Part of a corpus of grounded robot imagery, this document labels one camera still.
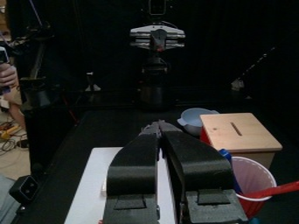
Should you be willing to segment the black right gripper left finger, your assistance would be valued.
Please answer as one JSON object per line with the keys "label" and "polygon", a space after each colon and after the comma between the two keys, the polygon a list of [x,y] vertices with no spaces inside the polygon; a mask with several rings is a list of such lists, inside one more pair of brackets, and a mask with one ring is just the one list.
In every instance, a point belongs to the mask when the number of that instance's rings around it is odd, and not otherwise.
{"label": "black right gripper left finger", "polygon": [[107,170],[103,224],[159,224],[159,141],[159,125],[154,122],[115,155]]}

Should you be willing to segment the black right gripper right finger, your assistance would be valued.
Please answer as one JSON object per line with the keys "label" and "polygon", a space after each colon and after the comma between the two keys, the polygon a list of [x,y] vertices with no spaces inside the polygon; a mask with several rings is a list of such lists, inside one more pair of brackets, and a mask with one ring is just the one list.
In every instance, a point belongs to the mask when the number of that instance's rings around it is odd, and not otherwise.
{"label": "black right gripper right finger", "polygon": [[168,122],[158,123],[178,224],[248,224],[230,161]]}

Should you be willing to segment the person's hand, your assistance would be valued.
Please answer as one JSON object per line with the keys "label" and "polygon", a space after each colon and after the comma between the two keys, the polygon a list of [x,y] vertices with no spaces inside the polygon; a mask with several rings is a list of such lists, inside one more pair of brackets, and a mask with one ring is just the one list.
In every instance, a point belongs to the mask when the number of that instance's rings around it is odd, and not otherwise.
{"label": "person's hand", "polygon": [[0,65],[0,87],[14,87],[18,84],[18,72],[15,66],[8,63]]}

